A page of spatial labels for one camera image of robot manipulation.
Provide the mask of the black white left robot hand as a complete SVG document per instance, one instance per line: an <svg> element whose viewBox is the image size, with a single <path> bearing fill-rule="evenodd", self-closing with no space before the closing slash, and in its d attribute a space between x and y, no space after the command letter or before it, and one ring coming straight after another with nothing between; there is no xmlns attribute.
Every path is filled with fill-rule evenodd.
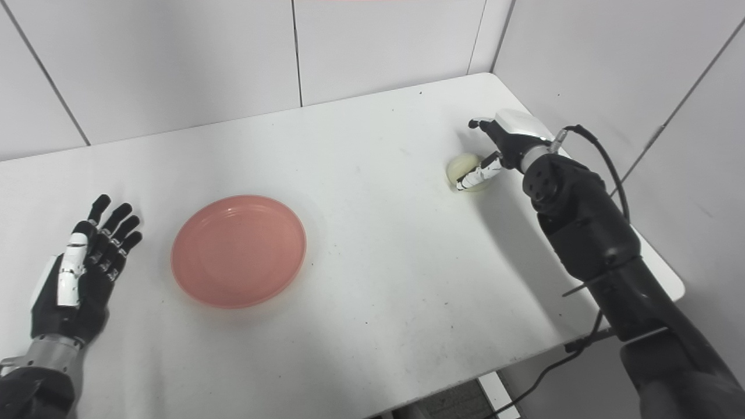
<svg viewBox="0 0 745 419"><path fill-rule="evenodd" d="M140 218L123 203L101 194L87 217L74 226L63 252L54 257L30 310L30 337L63 336L85 346L98 337L108 303L133 247L142 241Z"/></svg>

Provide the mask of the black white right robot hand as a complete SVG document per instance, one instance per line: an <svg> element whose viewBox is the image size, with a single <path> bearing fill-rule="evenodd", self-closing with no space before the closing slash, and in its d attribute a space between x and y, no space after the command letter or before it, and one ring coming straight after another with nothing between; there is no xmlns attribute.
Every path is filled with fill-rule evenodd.
<svg viewBox="0 0 745 419"><path fill-rule="evenodd" d="M463 154L449 163L447 174L457 191L482 189L506 170L524 173L537 158L553 152L553 137L527 112L506 109L492 118L471 119L468 128L481 130L496 150L483 158Z"/></svg>

